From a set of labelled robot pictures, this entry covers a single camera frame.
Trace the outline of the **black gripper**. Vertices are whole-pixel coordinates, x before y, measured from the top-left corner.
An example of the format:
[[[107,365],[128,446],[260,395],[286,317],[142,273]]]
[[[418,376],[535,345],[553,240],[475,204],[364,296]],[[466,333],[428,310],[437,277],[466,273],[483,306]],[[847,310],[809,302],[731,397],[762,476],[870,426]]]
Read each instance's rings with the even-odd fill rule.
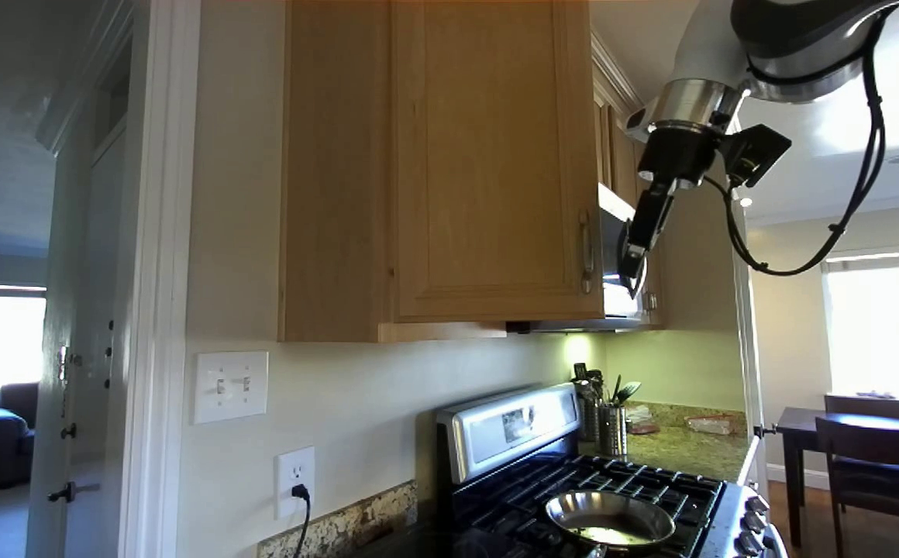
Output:
[[[626,226],[620,256],[620,286],[629,296],[637,296],[645,288],[645,254],[658,246],[677,193],[686,185],[696,185],[709,170],[713,159],[727,154],[731,148],[731,136],[702,131],[660,127],[649,136],[637,159],[637,178],[645,189],[637,195],[636,218]]]

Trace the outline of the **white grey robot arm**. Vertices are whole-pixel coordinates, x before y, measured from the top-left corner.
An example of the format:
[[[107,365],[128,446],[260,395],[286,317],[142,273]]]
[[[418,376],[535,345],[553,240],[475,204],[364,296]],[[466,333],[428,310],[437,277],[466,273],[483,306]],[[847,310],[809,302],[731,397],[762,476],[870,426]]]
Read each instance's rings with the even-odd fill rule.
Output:
[[[789,148],[779,131],[757,124],[731,134],[747,96],[766,103],[815,103],[847,82],[862,77],[869,103],[869,140],[854,185],[817,251],[792,268],[792,277],[817,268],[860,204],[876,184],[887,154],[887,117],[876,94],[874,52],[899,0],[696,0],[677,50],[671,77],[660,91],[645,124],[645,148],[636,175],[645,189],[636,218],[618,249],[620,286],[636,296],[649,273],[649,254],[683,189],[701,185],[713,161],[723,161],[718,185],[727,242],[757,273],[774,268],[757,260],[738,232],[731,193],[757,185]]]

